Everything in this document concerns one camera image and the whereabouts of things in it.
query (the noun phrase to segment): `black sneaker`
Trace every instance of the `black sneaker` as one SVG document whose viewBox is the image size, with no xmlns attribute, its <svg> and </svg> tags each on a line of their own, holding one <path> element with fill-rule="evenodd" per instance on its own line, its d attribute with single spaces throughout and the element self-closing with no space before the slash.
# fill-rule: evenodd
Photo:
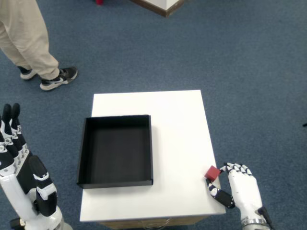
<svg viewBox="0 0 307 230">
<path fill-rule="evenodd" d="M 77 77 L 78 71 L 75 67 L 69 67 L 66 69 L 60 69 L 59 75 L 52 80 L 42 79 L 40 88 L 42 90 L 48 91 L 56 87 L 59 87 L 62 84 L 68 84 Z"/>
<path fill-rule="evenodd" d="M 27 70 L 21 66 L 18 66 L 20 70 L 20 77 L 23 80 L 30 80 L 32 77 L 36 75 L 35 71 L 33 69 Z"/>
</svg>

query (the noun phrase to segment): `red block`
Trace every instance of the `red block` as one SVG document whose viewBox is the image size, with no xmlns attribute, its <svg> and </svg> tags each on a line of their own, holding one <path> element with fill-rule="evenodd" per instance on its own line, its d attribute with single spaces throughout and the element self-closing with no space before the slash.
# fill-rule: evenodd
<svg viewBox="0 0 307 230">
<path fill-rule="evenodd" d="M 214 166 L 211 166 L 210 169 L 207 171 L 205 177 L 209 179 L 210 181 L 215 181 L 215 179 L 219 176 L 221 171 Z"/>
</svg>

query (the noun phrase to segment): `wooden baseboard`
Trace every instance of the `wooden baseboard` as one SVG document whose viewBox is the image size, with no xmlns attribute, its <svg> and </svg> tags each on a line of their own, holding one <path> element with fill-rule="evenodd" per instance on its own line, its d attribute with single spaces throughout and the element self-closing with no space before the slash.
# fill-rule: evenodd
<svg viewBox="0 0 307 230">
<path fill-rule="evenodd" d="M 119 230 L 119 229 L 134 229 L 134 228 L 144 228 L 144 227 L 158 227 L 158 226 L 192 225 L 207 217 L 208 216 L 143 219 L 143 220 L 130 220 L 130 221 L 103 222 L 100 224 L 114 230 Z"/>
<path fill-rule="evenodd" d="M 168 8 L 167 10 L 164 10 L 158 6 L 155 6 L 147 1 L 144 1 L 144 0 L 131 0 L 133 1 L 134 3 L 150 10 L 150 11 L 153 11 L 161 16 L 164 16 L 164 17 L 168 17 L 170 15 L 172 15 L 180 6 L 182 6 L 185 2 L 185 0 L 179 0 L 178 2 L 176 2 L 174 5 L 172 5 L 170 8 Z"/>
</svg>

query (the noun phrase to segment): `robotic hand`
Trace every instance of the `robotic hand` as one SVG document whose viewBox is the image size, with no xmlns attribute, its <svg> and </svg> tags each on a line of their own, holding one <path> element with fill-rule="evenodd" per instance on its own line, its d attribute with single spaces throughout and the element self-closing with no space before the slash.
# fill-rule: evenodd
<svg viewBox="0 0 307 230">
<path fill-rule="evenodd" d="M 227 172 L 232 195 L 206 179 L 211 196 L 227 208 L 237 206 L 240 209 L 243 230 L 273 230 L 268 212 L 262 206 L 257 180 L 250 169 L 243 164 L 225 163 L 220 171 Z"/>
<path fill-rule="evenodd" d="M 19 218 L 14 230 L 72 230 L 57 206 L 57 190 L 21 133 L 19 104 L 6 104 L 0 119 L 0 185 Z"/>
</svg>

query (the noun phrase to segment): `black box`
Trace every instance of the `black box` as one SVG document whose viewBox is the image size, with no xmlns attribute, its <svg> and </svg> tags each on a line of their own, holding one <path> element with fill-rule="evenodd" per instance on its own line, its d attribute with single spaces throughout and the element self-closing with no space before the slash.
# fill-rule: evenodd
<svg viewBox="0 0 307 230">
<path fill-rule="evenodd" d="M 77 184 L 82 188 L 152 185 L 149 115 L 85 119 Z"/>
</svg>

